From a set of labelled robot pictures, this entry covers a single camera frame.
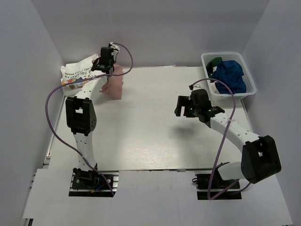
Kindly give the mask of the blue t shirt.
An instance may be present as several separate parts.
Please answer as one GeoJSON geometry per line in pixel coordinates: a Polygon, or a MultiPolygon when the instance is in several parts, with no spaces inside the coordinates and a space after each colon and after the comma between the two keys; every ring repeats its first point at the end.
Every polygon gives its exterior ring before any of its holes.
{"type": "Polygon", "coordinates": [[[245,93],[246,85],[242,79],[244,75],[241,65],[234,60],[222,60],[222,81],[226,84],[233,94],[245,93]]]}

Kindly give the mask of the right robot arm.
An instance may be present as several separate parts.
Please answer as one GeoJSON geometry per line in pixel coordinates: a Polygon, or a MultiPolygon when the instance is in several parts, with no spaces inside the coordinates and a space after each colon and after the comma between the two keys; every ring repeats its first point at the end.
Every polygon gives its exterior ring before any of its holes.
{"type": "Polygon", "coordinates": [[[218,172],[212,176],[216,187],[225,187],[234,179],[246,179],[256,184],[281,171],[275,140],[271,136],[261,137],[230,120],[222,108],[212,106],[205,89],[194,90],[189,96],[179,96],[174,113],[177,117],[198,118],[224,135],[242,153],[241,161],[218,167],[218,172]]]}

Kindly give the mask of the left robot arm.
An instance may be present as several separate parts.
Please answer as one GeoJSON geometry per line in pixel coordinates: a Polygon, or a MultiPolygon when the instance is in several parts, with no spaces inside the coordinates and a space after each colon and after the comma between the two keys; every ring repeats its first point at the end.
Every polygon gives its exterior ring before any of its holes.
{"type": "Polygon", "coordinates": [[[102,47],[100,57],[93,63],[91,72],[102,72],[105,76],[86,82],[74,97],[66,99],[67,126],[76,140],[77,150],[82,153],[82,156],[79,156],[78,171],[90,171],[91,168],[97,167],[92,143],[93,131],[97,123],[93,99],[107,82],[107,75],[114,72],[113,65],[116,63],[118,53],[119,47],[113,43],[110,43],[108,47],[102,47]]]}

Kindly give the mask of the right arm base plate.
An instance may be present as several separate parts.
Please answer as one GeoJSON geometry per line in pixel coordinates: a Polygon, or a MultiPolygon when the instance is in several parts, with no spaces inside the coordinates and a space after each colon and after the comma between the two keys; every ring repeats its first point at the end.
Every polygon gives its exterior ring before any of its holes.
{"type": "MultiPolygon", "coordinates": [[[[197,188],[197,199],[198,200],[208,200],[207,191],[209,187],[210,174],[196,174],[192,179],[192,183],[196,185],[197,188]]],[[[230,186],[234,183],[235,180],[222,180],[219,174],[215,174],[213,177],[210,196],[213,197],[219,192],[230,186]]],[[[240,184],[237,182],[233,187],[231,187],[226,192],[219,195],[215,200],[241,200],[242,195],[239,192],[240,184]]]]}

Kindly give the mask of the white and green t shirt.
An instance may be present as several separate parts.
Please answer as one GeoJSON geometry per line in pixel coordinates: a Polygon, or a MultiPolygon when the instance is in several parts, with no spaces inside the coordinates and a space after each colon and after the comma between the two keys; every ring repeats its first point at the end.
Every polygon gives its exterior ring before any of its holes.
{"type": "Polygon", "coordinates": [[[222,69],[220,66],[221,62],[222,62],[222,58],[216,57],[206,65],[206,71],[208,73],[209,78],[222,81],[222,69]]]}

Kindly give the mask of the pink printed t shirt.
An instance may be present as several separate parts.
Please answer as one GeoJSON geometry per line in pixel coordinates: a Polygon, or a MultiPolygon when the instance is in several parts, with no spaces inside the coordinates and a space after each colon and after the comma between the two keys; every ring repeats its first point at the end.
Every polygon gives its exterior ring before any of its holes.
{"type": "Polygon", "coordinates": [[[122,98],[123,90],[123,76],[107,76],[95,79],[96,83],[93,93],[101,92],[108,95],[112,99],[120,100],[122,98]]]}

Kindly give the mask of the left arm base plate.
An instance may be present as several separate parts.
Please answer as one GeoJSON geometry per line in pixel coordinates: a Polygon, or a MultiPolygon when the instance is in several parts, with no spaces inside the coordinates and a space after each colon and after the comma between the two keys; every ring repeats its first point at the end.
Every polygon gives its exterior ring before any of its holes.
{"type": "Polygon", "coordinates": [[[95,171],[73,169],[69,189],[70,197],[113,197],[119,181],[118,171],[102,172],[104,178],[95,171]]]}

